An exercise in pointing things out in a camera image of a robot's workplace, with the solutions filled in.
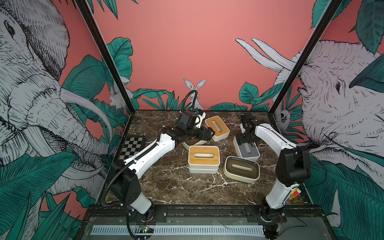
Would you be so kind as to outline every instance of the black cable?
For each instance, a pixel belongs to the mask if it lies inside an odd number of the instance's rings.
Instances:
[[[149,239],[152,236],[152,235],[148,235],[148,236],[142,236],[142,238],[138,238],[134,235],[134,233],[131,230],[131,227],[129,226],[129,209],[127,210],[126,223],[127,223],[128,233],[131,236],[131,238],[133,238],[134,240]]]
[[[163,130],[164,128],[161,128],[157,134],[157,139],[156,139],[156,143],[154,143],[150,148],[148,148],[147,150],[145,150],[142,154],[138,155],[137,157],[135,157],[135,159],[131,160],[129,163],[127,163],[122,169],[120,169],[120,171],[118,171],[115,176],[113,176],[113,178],[110,180],[110,182],[106,185],[106,187],[104,188],[104,191],[103,191],[103,194],[101,195],[101,205],[103,207],[111,207],[111,206],[114,206],[114,205],[117,205],[117,204],[122,204],[122,202],[120,201],[115,201],[115,202],[111,202],[111,203],[106,203],[105,202],[105,198],[107,196],[107,193],[109,191],[109,189],[111,188],[111,186],[116,182],[117,178],[127,169],[129,168],[132,164],[134,164],[137,160],[139,160],[140,158],[144,157],[144,155],[146,155],[147,153],[149,153],[152,149],[154,149],[156,146],[159,145],[159,141],[160,141],[160,136],[161,136],[161,131]]]
[[[192,94],[192,93],[195,93],[195,98],[193,99],[192,101],[192,110],[195,111],[195,101],[196,101],[196,98],[197,98],[197,91],[196,90],[192,90],[190,91],[186,96],[185,98],[183,99],[182,103],[183,103],[183,108],[181,109],[181,111],[184,111],[184,107],[185,107],[185,102],[186,100],[188,99],[188,97]]]

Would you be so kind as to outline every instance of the rabbit illustration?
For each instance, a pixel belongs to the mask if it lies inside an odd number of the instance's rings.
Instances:
[[[197,85],[196,85],[196,88],[193,87],[193,84],[191,81],[189,81],[188,79],[186,78],[183,78],[185,84],[187,85],[187,88],[191,89],[191,90],[198,90],[199,88],[201,88],[207,81],[205,79],[201,80]],[[191,103],[193,102],[193,99],[195,98],[195,93],[192,93],[191,94]],[[200,105],[199,103],[199,95],[197,94],[197,98],[196,98],[196,101],[195,101],[195,109],[201,109],[201,110],[204,110],[204,108]]]

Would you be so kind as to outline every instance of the black metal frame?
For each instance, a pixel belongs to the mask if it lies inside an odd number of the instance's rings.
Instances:
[[[260,205],[213,205],[213,204],[155,204],[155,212],[158,212],[158,219],[154,219],[151,222],[165,222],[167,217],[226,217],[226,218],[239,218],[246,217],[248,222],[257,222],[259,225],[273,225],[274,223],[265,223],[260,219],[255,218],[248,213],[256,212]],[[282,210],[287,217],[302,218],[305,222],[305,218],[317,217],[321,218],[327,228],[329,236],[332,240],[336,240],[331,225],[327,217],[324,214],[323,209],[319,205],[286,205]],[[131,213],[125,207],[109,207],[105,208],[101,205],[91,205],[88,207],[87,212],[81,222],[78,233],[74,240],[81,240],[85,232],[88,223],[94,217],[118,217],[125,218],[127,213]],[[130,222],[142,223],[139,219],[135,219],[134,214],[129,216]]]
[[[130,115],[133,115],[135,113],[135,108],[133,107],[128,94],[125,90],[125,86],[120,80],[119,72],[116,69],[115,63],[108,51],[108,48],[104,42],[104,39],[99,31],[99,28],[97,27],[97,24],[93,18],[92,12],[88,8],[88,5],[86,3],[86,0],[76,0],[77,6],[80,9],[81,14],[83,15],[83,18],[85,22],[87,23],[87,26],[101,52],[101,56],[103,57],[109,71],[111,72],[113,80],[116,82],[116,85],[118,86],[120,93],[122,94],[122,97],[124,98],[124,101],[127,104],[128,110],[130,112]]]
[[[284,96],[288,92],[289,88],[291,87],[293,81],[296,79],[297,75],[299,74],[301,68],[305,64],[305,61],[308,59],[308,57],[311,55],[312,50],[316,46],[316,43],[319,41],[321,35],[327,28],[329,22],[332,20],[333,15],[336,13],[337,8],[341,4],[342,0],[331,0],[329,3],[329,6],[325,10],[323,16],[321,17],[318,25],[316,26],[315,30],[313,31],[311,38],[309,39],[308,43],[304,47],[304,50],[302,54],[300,55],[299,59],[296,62],[296,65],[293,67],[288,79],[286,80],[285,84],[283,85],[279,95],[277,96],[275,102],[273,103],[271,109],[269,110],[269,114],[273,115],[279,106],[280,102],[283,100]]]

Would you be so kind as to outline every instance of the pink wall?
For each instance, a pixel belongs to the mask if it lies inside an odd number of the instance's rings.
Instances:
[[[277,73],[252,59],[236,41],[260,39],[291,58],[301,51],[310,29],[315,0],[117,0],[118,19],[94,1],[94,16],[107,43],[116,37],[132,41],[131,91],[139,88],[175,90],[185,96],[201,79],[200,104],[242,104],[238,92],[245,82],[263,93]],[[139,99],[140,109],[152,109]]]

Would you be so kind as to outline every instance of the rabbit ear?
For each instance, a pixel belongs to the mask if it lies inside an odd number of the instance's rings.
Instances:
[[[197,84],[196,86],[196,90],[198,90],[199,88],[201,88],[207,81],[205,79],[203,80],[200,80],[200,82]]]
[[[191,81],[189,81],[189,80],[186,79],[186,78],[183,78],[183,80],[184,80],[185,84],[187,85],[187,88],[189,88],[189,89],[191,89],[191,90],[194,89],[194,88],[193,88],[193,84],[191,83]]]

